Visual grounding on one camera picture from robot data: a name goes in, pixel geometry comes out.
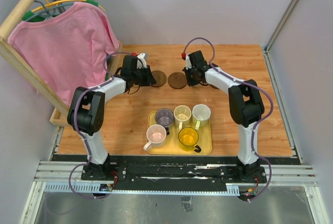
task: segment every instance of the cream mug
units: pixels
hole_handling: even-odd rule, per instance
[[[198,104],[192,110],[192,120],[195,125],[195,130],[205,126],[210,118],[211,111],[205,104]]]
[[[176,127],[178,128],[178,132],[180,132],[183,128],[189,127],[189,123],[191,121],[191,110],[189,107],[185,105],[180,105],[175,108],[173,111],[174,121]]]
[[[148,128],[146,135],[148,142],[144,146],[145,151],[152,147],[162,147],[165,144],[167,131],[163,126],[155,124]]]

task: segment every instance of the yellow mug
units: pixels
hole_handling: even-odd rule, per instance
[[[198,132],[193,128],[183,128],[178,134],[180,148],[184,151],[201,152],[199,145],[196,145],[199,140]]]

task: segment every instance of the metal floor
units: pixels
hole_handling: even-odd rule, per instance
[[[112,194],[104,200],[84,200],[72,193],[44,193],[35,223],[307,224],[314,220],[303,187],[274,186],[250,204],[235,196]]]

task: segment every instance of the pink t-shirt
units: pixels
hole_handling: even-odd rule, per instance
[[[78,86],[105,80],[103,62],[119,48],[106,14],[81,2],[43,22],[20,22],[8,43],[68,106]]]

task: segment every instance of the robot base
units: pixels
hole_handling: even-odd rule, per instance
[[[259,183],[267,183],[267,177],[265,168],[260,167],[259,160],[255,163],[244,165],[240,160],[236,165],[237,177],[242,182],[253,182],[255,183],[255,176],[258,177]]]
[[[259,160],[253,164],[244,165],[239,159],[236,166],[220,167],[221,182],[224,183],[256,183],[257,176],[259,183],[267,183],[265,168],[260,167]]]
[[[115,171],[118,173],[118,180],[126,180],[126,166],[117,165],[111,162],[110,155],[106,158],[103,164],[93,164],[83,166],[81,180],[83,181],[112,181],[114,175],[111,173]]]

